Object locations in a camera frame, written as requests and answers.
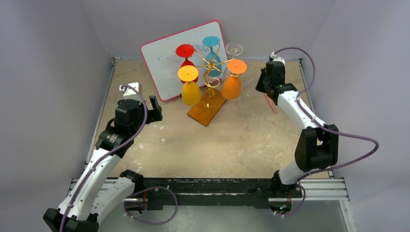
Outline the orange plastic wine glass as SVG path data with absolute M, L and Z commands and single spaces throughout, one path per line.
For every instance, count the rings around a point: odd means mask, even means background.
M 221 93 L 225 99 L 235 100 L 239 97 L 242 89 L 239 77 L 247 70 L 247 65 L 240 59 L 233 59 L 228 62 L 227 69 L 229 74 L 223 83 Z

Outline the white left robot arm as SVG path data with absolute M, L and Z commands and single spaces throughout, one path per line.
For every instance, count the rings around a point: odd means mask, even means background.
M 133 145 L 144 125 L 161 121 L 162 108 L 155 96 L 144 101 L 119 100 L 115 117 L 99 135 L 91 160 L 85 166 L 72 191 L 58 208 L 49 208 L 43 219 L 53 232 L 96 232 L 102 221 L 126 196 L 140 197 L 144 193 L 142 175 L 126 171 L 113 186 L 101 193 L 108 175 Z

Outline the blue plastic wine glass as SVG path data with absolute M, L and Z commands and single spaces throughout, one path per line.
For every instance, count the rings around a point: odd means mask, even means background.
M 218 77 L 221 74 L 221 59 L 218 56 L 218 52 L 221 48 L 220 38 L 217 36 L 207 36 L 202 40 L 203 46 L 209 49 L 209 53 L 206 55 L 205 59 L 208 62 L 212 62 L 216 65 L 215 69 L 209 71 L 210 77 Z

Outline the yellow plastic wine glass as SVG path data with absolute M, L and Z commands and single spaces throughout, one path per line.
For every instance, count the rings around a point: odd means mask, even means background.
M 186 65 L 178 70 L 178 78 L 184 82 L 181 89 L 181 98 L 185 105 L 193 106 L 201 100 L 201 91 L 195 83 L 198 77 L 198 70 L 195 66 Z

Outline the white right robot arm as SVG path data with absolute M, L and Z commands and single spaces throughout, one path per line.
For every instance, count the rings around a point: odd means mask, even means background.
M 315 117 L 298 96 L 296 87 L 285 82 L 285 64 L 282 61 L 266 63 L 255 89 L 265 93 L 300 130 L 294 160 L 273 176 L 271 190 L 276 196 L 282 197 L 304 175 L 336 164 L 338 128 Z

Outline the red plastic wine glass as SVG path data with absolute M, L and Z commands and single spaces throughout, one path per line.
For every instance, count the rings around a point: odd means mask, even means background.
M 177 72 L 179 80 L 184 85 L 188 82 L 190 85 L 197 86 L 199 71 L 196 68 L 195 64 L 190 61 L 190 58 L 192 57 L 194 52 L 194 47 L 187 43 L 178 46 L 176 49 L 176 54 L 179 57 L 184 58 L 184 61 L 180 65 L 180 68 Z

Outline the clear wine glass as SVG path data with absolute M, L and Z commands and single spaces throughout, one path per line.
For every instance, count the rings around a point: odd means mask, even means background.
M 243 47 L 237 43 L 228 43 L 225 46 L 225 52 L 228 60 L 237 59 L 242 55 Z

